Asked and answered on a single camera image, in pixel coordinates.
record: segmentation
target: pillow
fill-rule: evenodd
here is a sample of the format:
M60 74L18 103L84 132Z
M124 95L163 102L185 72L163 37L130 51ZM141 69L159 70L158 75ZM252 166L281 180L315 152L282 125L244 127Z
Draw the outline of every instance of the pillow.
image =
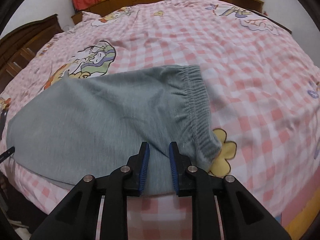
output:
M101 15L99 15L99 14L82 11L82 21L83 22L90 21L90 20L98 20L100 18L101 18Z

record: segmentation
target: bed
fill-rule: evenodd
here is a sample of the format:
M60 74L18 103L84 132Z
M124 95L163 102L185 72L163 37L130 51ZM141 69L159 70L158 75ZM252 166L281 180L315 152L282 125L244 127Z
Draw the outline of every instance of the bed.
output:
M70 69L71 59L74 63L80 51L100 41L116 51L106 73ZM165 0L104 17L84 12L65 33L52 16L9 33L0 52L5 84L0 97L10 103L6 122L66 70L90 78L160 65L199 65L212 129L224 131L222 143L237 145L233 158L221 151L215 160L229 168L212 173L236 176L292 239L299 239L317 216L320 70L287 30L268 19L219 0ZM6 128L7 123L0 152L6 150ZM13 159L0 168L47 214L68 192ZM129 239L191 239L191 223L190 198L128 200Z

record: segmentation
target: wooden headboard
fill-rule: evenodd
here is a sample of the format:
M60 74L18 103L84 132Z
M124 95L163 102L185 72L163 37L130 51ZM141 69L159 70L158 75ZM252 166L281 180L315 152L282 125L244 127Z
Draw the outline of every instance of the wooden headboard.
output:
M57 15L27 23L0 40L0 93L55 34L63 32Z

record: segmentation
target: bed sheet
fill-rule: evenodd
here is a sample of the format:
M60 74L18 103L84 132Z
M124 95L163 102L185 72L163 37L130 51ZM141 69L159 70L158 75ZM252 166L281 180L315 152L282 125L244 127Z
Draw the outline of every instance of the bed sheet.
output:
M11 98L7 122L67 70L71 77L88 78L168 64L200 66L212 129L223 129L223 143L237 145L233 159L220 153L216 161L227 168L219 172L236 176L278 216L319 166L320 70L287 31L237 6L166 0L121 8L104 18L86 13L75 28L55 35L5 88ZM1 171L46 213L68 192L12 159ZM189 239L190 207L172 195L129 199L132 239Z

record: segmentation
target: flower pattern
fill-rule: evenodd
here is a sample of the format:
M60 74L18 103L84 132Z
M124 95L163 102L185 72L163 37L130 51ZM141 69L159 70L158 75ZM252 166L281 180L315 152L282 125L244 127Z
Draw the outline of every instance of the flower pattern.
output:
M213 160L210 171L214 176L222 178L231 171L228 160L236 156L237 144L233 141L226 141L227 133L223 129L214 129L213 133L221 141L222 147L219 155Z

